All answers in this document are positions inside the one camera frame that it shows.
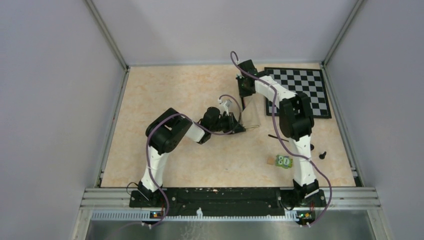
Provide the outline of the aluminium frame rail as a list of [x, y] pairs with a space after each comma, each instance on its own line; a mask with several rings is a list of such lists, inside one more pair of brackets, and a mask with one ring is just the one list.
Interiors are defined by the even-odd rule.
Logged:
[[90, 188], [80, 208], [94, 220], [141, 221], [299, 221], [323, 210], [378, 210], [381, 203], [372, 187], [322, 188], [314, 197], [296, 203], [284, 187], [168, 188], [168, 200], [136, 200], [125, 188]]

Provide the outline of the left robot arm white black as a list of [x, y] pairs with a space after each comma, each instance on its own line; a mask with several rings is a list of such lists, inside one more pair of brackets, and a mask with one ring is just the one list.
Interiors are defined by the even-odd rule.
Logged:
[[193, 122], [170, 107], [155, 119], [146, 129], [148, 161], [137, 191], [141, 200], [149, 207], [160, 202], [159, 188], [163, 186], [163, 174], [169, 154], [183, 138], [189, 138], [200, 145], [212, 135], [233, 135], [243, 133], [246, 128], [241, 118], [233, 112], [209, 107], [203, 117]]

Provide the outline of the black white checkerboard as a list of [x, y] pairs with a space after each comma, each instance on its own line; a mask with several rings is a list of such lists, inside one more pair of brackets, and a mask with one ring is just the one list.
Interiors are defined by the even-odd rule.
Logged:
[[308, 95], [315, 119], [332, 118], [324, 76], [320, 69], [265, 67], [264, 71], [284, 88]]

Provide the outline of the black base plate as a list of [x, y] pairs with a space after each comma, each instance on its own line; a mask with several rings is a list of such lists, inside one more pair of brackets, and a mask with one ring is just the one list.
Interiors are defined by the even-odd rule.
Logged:
[[283, 216], [294, 208], [310, 210], [326, 204], [323, 190], [299, 199], [292, 188], [280, 187], [169, 187], [152, 201], [133, 190], [129, 200], [131, 208], [153, 208], [169, 217], [193, 216], [198, 210], [206, 217]]

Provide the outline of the black utensil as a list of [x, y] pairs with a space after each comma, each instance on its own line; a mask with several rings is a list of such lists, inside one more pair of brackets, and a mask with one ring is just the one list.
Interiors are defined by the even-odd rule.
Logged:
[[281, 139], [281, 141], [284, 141], [284, 142], [289, 142], [287, 139], [283, 139], [281, 137], [279, 138], [279, 137], [272, 135], [272, 134], [268, 134], [267, 136], [270, 137], [270, 138], [274, 138], [274, 139]]

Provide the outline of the beige cloth napkin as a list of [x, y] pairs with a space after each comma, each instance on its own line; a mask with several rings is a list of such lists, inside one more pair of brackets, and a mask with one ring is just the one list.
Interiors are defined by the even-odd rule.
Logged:
[[243, 110], [242, 110], [242, 125], [246, 131], [259, 128], [261, 126], [259, 111], [257, 109], [256, 101], [254, 97], [246, 96], [242, 99]]

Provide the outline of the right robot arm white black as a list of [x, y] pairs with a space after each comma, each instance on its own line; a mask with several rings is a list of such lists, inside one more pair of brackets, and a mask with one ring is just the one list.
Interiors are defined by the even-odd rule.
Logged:
[[292, 156], [294, 165], [293, 200], [299, 206], [307, 206], [319, 192], [311, 162], [311, 135], [315, 123], [310, 97], [290, 91], [264, 71], [257, 71], [252, 60], [235, 66], [240, 70], [236, 79], [242, 97], [261, 94], [278, 108], [278, 119], [272, 122], [277, 137], [284, 136], [292, 148], [287, 153]]

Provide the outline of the small cork piece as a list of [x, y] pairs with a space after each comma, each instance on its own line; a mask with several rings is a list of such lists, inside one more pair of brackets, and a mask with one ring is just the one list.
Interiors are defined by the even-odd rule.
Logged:
[[274, 165], [276, 164], [276, 159], [275, 159], [275, 158], [272, 158], [272, 157], [269, 157], [269, 158], [267, 159], [266, 163], [267, 163], [268, 165], [270, 165], [270, 166], [274, 166]]

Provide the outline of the small black screw knob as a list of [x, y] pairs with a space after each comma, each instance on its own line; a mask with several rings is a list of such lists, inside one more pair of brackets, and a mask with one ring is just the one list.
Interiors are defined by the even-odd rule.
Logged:
[[318, 156], [318, 157], [319, 157], [319, 159], [321, 159], [321, 160], [325, 159], [326, 154], [327, 154], [327, 152], [326, 152], [326, 151], [324, 151], [323, 153], [319, 154], [319, 156]]

